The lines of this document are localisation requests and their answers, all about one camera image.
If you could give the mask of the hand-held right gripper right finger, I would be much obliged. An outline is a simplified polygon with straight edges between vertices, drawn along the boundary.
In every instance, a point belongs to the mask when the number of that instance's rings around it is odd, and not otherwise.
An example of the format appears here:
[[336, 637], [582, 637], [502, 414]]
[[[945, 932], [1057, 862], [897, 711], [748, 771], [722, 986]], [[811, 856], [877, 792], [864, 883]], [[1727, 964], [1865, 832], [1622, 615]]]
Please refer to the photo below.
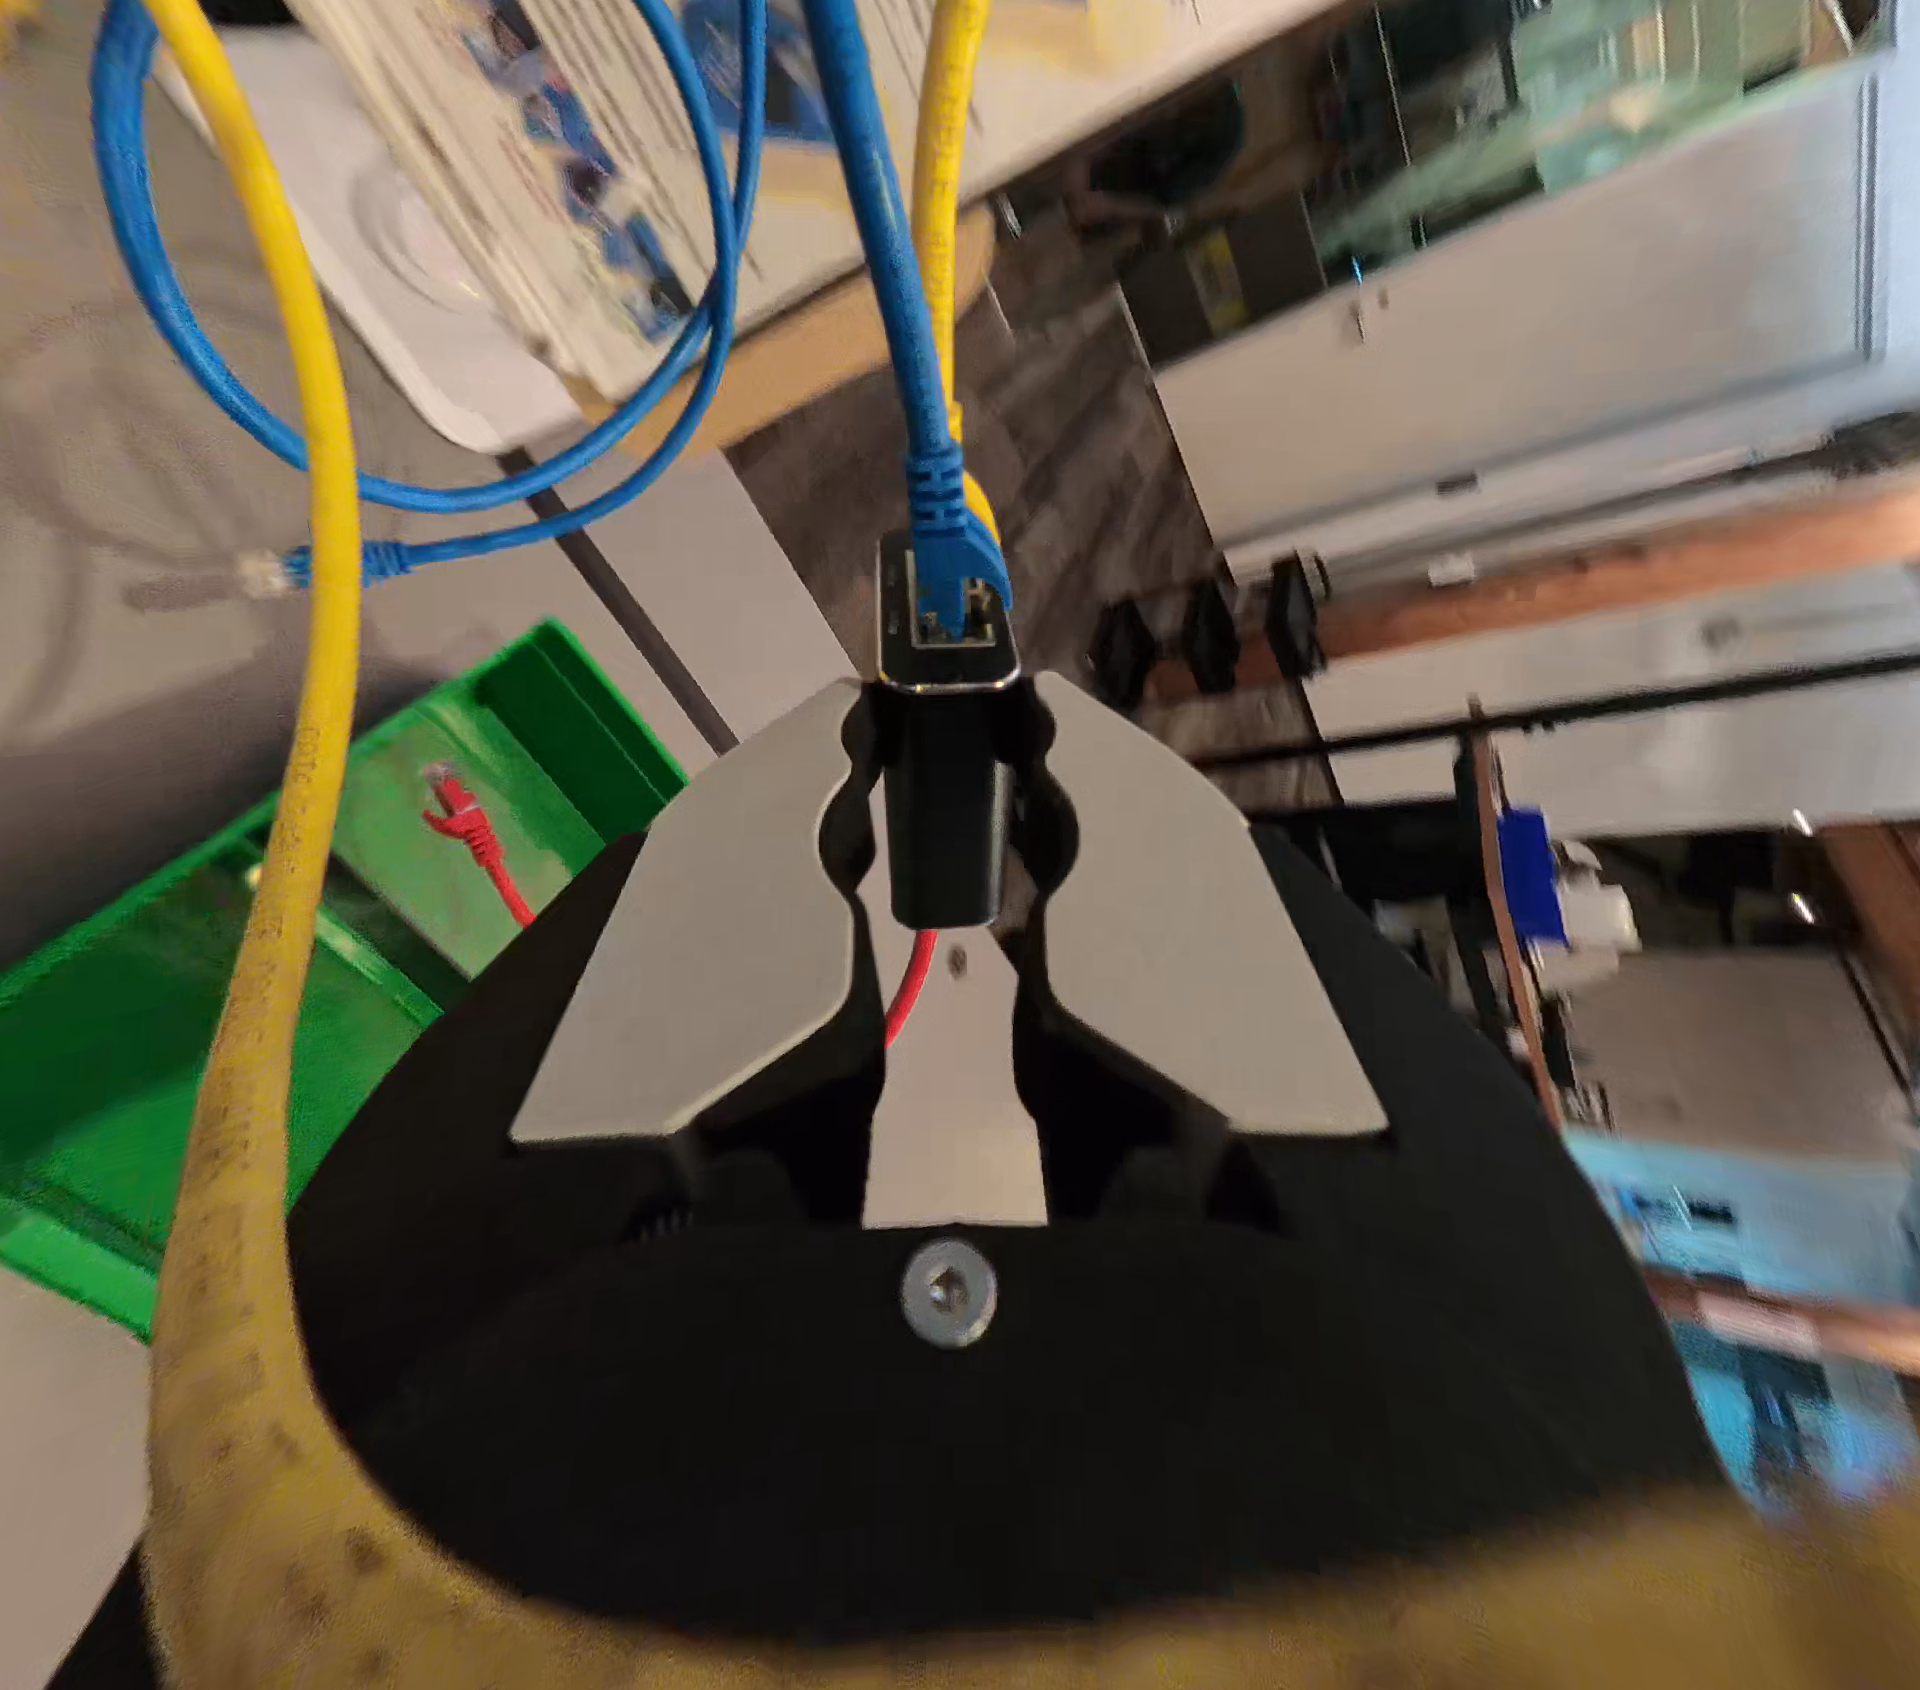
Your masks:
[[1380, 1096], [1245, 816], [1046, 672], [1022, 864], [1062, 1020], [1254, 1139], [1372, 1141]]

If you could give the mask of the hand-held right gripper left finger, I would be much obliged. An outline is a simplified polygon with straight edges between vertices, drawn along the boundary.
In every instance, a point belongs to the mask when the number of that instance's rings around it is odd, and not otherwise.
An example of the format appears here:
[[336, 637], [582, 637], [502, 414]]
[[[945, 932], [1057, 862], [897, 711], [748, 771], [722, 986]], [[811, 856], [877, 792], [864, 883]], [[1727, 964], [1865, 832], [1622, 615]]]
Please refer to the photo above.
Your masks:
[[509, 1134], [659, 1141], [875, 997], [868, 697], [849, 676], [699, 771], [648, 827]]

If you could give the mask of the black ethernet splitter box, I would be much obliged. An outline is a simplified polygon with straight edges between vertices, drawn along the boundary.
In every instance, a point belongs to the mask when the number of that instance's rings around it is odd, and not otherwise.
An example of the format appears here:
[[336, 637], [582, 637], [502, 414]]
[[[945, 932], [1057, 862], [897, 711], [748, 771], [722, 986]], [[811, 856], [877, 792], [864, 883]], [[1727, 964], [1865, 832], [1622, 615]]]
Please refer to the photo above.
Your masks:
[[1001, 702], [1022, 681], [993, 587], [963, 583], [950, 635], [920, 590], [905, 530], [875, 546], [875, 681], [868, 688], [882, 787], [889, 904], [914, 932], [990, 926], [1012, 818]]

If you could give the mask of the green plastic bin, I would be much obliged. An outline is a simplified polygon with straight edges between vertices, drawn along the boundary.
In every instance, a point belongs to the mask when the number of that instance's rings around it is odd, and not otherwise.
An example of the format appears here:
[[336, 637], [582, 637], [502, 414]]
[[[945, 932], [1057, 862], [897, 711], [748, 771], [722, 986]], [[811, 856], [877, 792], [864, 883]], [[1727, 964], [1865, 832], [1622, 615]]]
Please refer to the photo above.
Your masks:
[[[515, 937], [423, 818], [441, 775], [488, 814], [531, 910], [687, 780], [556, 620], [354, 738], [300, 1006], [290, 1200]], [[270, 794], [4, 972], [4, 1265], [138, 1341], [274, 818]]]

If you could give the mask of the blue box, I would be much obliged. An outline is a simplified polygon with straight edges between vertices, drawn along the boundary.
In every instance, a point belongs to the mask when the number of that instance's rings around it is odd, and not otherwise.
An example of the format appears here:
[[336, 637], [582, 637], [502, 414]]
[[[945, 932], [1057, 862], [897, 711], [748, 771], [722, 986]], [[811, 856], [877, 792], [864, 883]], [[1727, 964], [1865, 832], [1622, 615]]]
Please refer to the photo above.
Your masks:
[[1556, 839], [1533, 807], [1504, 810], [1495, 835], [1509, 928], [1542, 992], [1590, 989], [1641, 951], [1629, 896], [1590, 845]]

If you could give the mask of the black metal rack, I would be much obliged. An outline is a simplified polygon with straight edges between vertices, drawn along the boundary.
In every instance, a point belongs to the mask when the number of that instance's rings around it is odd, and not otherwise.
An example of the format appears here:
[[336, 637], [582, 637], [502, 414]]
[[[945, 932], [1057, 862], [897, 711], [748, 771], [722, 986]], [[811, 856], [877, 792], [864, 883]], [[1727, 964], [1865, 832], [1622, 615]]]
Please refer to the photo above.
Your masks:
[[1133, 715], [1144, 702], [1303, 684], [1327, 664], [1320, 631], [1325, 597], [1320, 560], [1294, 552], [1248, 587], [1220, 567], [1114, 599], [1099, 609], [1086, 652], [1091, 695]]

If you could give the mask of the wooden beam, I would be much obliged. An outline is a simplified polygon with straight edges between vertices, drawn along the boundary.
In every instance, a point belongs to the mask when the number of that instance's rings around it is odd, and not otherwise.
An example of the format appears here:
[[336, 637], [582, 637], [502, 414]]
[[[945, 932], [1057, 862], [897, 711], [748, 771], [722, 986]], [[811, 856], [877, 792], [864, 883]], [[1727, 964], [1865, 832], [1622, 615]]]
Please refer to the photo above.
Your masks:
[[1329, 663], [1579, 623], [1916, 560], [1916, 472], [1800, 502], [1533, 556], [1446, 588], [1331, 597], [1316, 615]]

